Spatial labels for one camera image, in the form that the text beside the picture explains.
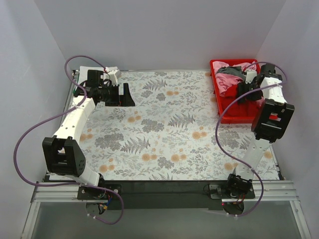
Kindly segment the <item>red t shirt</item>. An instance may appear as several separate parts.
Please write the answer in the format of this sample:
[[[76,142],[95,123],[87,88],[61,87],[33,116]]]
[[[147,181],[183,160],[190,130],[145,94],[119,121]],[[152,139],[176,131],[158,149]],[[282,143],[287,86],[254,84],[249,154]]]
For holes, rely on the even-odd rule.
[[[221,96],[222,109],[226,109],[230,103],[232,103],[237,98],[237,85],[231,86],[224,92],[224,96]],[[245,102],[240,103],[237,101],[230,109],[226,112],[227,117],[255,117],[258,113],[264,98],[261,97],[260,100],[251,101],[246,97]]]

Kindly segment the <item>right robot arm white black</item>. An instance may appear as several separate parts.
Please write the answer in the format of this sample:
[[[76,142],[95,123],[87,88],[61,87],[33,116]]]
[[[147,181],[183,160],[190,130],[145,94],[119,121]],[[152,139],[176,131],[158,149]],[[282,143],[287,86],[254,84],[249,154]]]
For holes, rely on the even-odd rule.
[[[276,66],[265,63],[260,73],[248,71],[244,82],[238,84],[238,103],[255,103],[261,106],[252,122],[254,134],[248,149],[233,173],[228,176],[226,194],[231,198],[244,197],[252,191],[255,169],[264,152],[282,138],[292,118],[295,107],[288,104],[282,92],[283,78],[276,72]]]

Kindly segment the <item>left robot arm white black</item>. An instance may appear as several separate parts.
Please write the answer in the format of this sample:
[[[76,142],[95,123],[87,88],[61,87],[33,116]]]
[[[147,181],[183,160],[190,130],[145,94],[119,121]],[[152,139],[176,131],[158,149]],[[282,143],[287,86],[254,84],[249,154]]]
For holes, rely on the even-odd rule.
[[[52,137],[43,140],[42,148],[50,173],[90,185],[90,195],[101,199],[105,196],[106,187],[100,183],[102,176],[86,164],[79,146],[82,130],[98,103],[104,102],[107,107],[133,107],[135,102],[127,83],[123,84],[123,93],[119,93],[118,78],[121,71],[118,68],[89,69],[86,76],[86,80],[79,84],[73,95],[72,106],[75,110],[66,115]]]

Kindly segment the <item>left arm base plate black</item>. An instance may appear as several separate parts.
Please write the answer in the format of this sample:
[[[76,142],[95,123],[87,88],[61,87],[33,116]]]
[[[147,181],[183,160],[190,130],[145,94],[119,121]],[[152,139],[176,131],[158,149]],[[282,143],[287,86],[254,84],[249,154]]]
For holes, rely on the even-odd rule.
[[[81,186],[78,189],[77,199],[78,200],[106,200],[110,199],[117,199],[118,197],[114,195],[114,192],[121,194],[122,185],[120,184],[104,184],[102,185],[103,188],[107,188],[108,191],[95,189],[92,187],[84,187]]]

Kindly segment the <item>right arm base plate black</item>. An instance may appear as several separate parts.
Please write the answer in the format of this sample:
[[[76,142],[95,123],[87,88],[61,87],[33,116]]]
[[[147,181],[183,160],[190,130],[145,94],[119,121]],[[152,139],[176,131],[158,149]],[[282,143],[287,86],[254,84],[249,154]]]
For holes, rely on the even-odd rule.
[[[231,189],[226,182],[212,183],[208,186],[211,199],[239,199],[243,196],[245,199],[254,199],[255,193],[253,188],[244,193],[242,190]]]

